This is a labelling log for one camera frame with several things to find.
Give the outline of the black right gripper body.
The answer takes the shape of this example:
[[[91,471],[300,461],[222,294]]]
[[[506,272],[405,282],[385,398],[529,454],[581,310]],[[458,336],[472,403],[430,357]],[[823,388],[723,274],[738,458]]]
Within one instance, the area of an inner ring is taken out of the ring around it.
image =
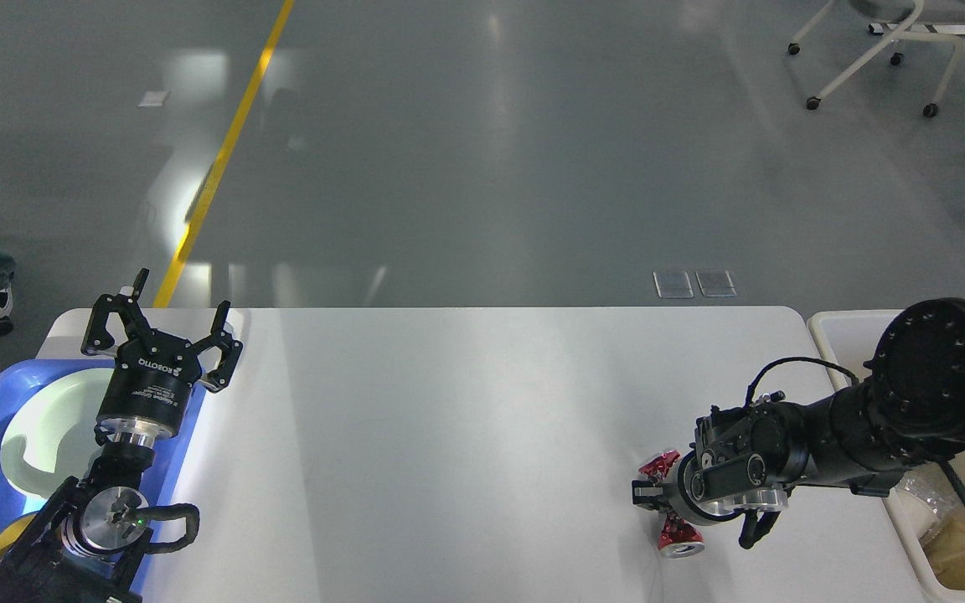
[[[687,523],[692,523],[697,527],[713,526],[726,522],[726,515],[708,513],[697,504],[692,497],[692,478],[693,469],[696,465],[696,455],[691,451],[682,456],[667,474],[667,499],[668,504]]]

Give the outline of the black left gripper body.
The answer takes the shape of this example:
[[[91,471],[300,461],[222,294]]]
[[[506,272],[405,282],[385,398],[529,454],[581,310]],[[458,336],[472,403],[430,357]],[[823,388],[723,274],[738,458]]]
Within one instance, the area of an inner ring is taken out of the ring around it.
[[[158,439],[177,436],[193,386],[202,374],[191,347],[121,346],[110,384],[97,411],[101,430],[120,432],[144,424]]]

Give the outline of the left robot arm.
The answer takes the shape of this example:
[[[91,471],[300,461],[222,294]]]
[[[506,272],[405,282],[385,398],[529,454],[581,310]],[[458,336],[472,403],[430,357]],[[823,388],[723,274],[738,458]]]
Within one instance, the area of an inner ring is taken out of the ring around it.
[[[0,602],[139,602],[132,584],[142,561],[198,537],[199,509],[150,504],[142,477],[157,443],[179,434],[193,389],[229,386],[244,344],[227,325],[230,301],[198,341],[151,326],[139,305],[148,274],[93,302],[80,351],[114,362],[93,426],[99,453],[82,478],[66,477],[23,516],[1,549]]]

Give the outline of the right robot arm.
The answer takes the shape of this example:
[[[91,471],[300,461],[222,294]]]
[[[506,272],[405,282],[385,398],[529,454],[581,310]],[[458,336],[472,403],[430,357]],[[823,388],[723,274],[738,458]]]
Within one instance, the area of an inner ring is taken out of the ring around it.
[[[887,497],[919,466],[941,468],[965,508],[951,466],[965,451],[965,299],[928,299],[906,308],[882,333],[865,379],[810,405],[782,392],[739,407],[712,407],[694,425],[689,453],[663,451],[640,466],[632,503],[662,519],[665,556],[704,549],[700,530],[742,519],[750,549],[770,533],[793,489],[845,488]]]

